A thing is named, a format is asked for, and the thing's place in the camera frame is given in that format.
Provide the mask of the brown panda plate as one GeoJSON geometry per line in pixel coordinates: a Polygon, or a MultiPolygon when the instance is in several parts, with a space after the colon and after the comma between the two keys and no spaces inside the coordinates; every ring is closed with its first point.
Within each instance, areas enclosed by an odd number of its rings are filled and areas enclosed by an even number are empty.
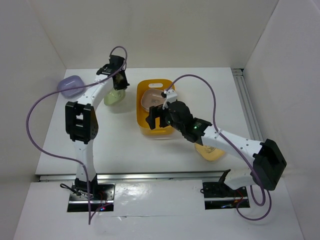
{"type": "Polygon", "coordinates": [[[162,96],[163,90],[156,88],[149,88],[146,90],[141,98],[140,104],[142,108],[149,112],[150,107],[156,107],[162,105],[165,101],[165,98],[162,96]]]}

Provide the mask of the green panda plate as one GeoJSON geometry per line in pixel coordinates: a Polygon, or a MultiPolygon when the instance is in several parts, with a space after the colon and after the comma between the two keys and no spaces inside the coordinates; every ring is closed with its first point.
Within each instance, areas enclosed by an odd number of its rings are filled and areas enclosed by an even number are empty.
{"type": "Polygon", "coordinates": [[[121,102],[126,96],[126,91],[124,89],[115,90],[112,89],[107,93],[103,99],[103,102],[106,106],[112,106],[121,102]]]}

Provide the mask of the lavender plate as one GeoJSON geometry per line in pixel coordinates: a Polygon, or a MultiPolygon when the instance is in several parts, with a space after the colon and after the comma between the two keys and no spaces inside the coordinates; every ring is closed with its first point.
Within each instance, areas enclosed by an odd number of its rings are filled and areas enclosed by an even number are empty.
{"type": "Polygon", "coordinates": [[[61,80],[57,85],[59,91],[66,99],[74,98],[85,91],[85,84],[80,76],[72,75],[61,80]]]}

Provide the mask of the yellow panda plate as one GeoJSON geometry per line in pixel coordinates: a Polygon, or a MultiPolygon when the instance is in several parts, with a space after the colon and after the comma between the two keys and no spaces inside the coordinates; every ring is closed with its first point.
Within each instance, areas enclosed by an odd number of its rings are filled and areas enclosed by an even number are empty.
{"type": "Polygon", "coordinates": [[[223,150],[212,146],[200,145],[198,143],[195,143],[194,146],[200,156],[209,162],[215,162],[225,155],[223,150]]]}

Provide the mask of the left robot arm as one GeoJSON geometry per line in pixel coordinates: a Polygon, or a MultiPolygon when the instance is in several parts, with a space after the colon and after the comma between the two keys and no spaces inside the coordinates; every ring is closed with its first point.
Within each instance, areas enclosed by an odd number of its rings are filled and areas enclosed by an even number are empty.
{"type": "Polygon", "coordinates": [[[93,143],[99,130],[96,109],[108,93],[128,88],[125,65],[124,57],[111,55],[109,63],[96,72],[94,82],[84,94],[65,105],[65,130],[73,142],[75,159],[80,162],[76,170],[75,190],[88,200],[99,193],[93,158],[93,143]]]}

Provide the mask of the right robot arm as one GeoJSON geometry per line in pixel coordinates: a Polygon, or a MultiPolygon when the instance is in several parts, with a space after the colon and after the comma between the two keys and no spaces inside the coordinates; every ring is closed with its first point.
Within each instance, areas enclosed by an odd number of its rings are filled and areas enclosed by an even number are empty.
{"type": "Polygon", "coordinates": [[[218,190],[223,196],[250,185],[273,191],[287,166],[275,141],[251,140],[215,127],[209,121],[193,117],[182,101],[170,103],[166,108],[162,105],[150,107],[146,122],[152,130],[171,126],[191,143],[220,149],[243,160],[247,168],[226,170],[220,178],[218,190]]]}

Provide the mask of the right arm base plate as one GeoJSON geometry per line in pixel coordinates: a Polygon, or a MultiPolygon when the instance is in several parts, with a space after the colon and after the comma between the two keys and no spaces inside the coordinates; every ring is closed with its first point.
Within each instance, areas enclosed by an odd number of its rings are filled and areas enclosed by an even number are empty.
{"type": "Polygon", "coordinates": [[[248,192],[245,187],[233,190],[224,183],[203,182],[200,192],[204,197],[205,210],[224,210],[250,208],[248,192]]]}

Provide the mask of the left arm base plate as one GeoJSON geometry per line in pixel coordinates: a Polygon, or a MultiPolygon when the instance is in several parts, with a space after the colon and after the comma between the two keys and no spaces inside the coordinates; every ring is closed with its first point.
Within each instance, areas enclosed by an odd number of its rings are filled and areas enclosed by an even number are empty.
{"type": "Polygon", "coordinates": [[[114,197],[116,190],[116,185],[114,183],[98,184],[94,194],[88,194],[82,190],[76,190],[74,184],[67,189],[71,189],[67,205],[68,213],[88,212],[88,200],[90,200],[92,212],[114,211],[114,197]]]}

